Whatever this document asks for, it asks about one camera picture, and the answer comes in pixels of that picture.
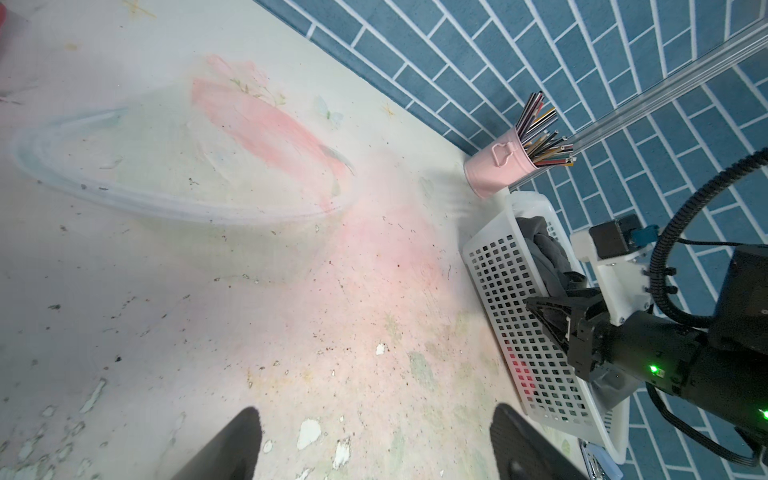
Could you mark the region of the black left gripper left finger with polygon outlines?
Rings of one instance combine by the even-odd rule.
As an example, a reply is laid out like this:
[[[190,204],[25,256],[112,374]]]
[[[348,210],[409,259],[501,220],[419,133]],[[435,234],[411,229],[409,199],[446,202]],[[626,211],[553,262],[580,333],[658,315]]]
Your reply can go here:
[[[173,480],[249,480],[254,477],[263,431],[258,410],[238,413],[173,477]]]

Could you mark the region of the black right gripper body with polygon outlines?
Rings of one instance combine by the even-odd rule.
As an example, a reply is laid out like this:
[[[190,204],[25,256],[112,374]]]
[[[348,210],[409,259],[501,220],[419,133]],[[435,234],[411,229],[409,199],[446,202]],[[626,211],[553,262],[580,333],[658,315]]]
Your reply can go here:
[[[596,381],[605,372],[604,343],[612,324],[600,290],[572,290],[565,297],[530,296],[525,305],[566,354],[577,377]]]

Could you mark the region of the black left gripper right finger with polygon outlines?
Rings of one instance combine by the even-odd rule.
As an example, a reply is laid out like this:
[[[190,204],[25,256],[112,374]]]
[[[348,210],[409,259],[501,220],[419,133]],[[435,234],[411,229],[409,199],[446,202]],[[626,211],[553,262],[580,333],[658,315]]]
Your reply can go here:
[[[513,407],[499,403],[489,428],[501,480],[577,480],[586,476]]]

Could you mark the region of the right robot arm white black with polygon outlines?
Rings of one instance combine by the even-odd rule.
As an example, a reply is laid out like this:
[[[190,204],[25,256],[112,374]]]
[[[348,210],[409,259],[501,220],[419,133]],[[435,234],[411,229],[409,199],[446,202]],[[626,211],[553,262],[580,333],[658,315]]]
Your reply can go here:
[[[615,326],[597,288],[566,297],[530,297],[525,305],[605,406],[645,385],[662,417],[691,439],[734,463],[762,460],[767,449],[766,246],[735,249],[707,330],[647,310]],[[664,407],[662,394],[733,425],[751,456],[741,457],[695,434]]]

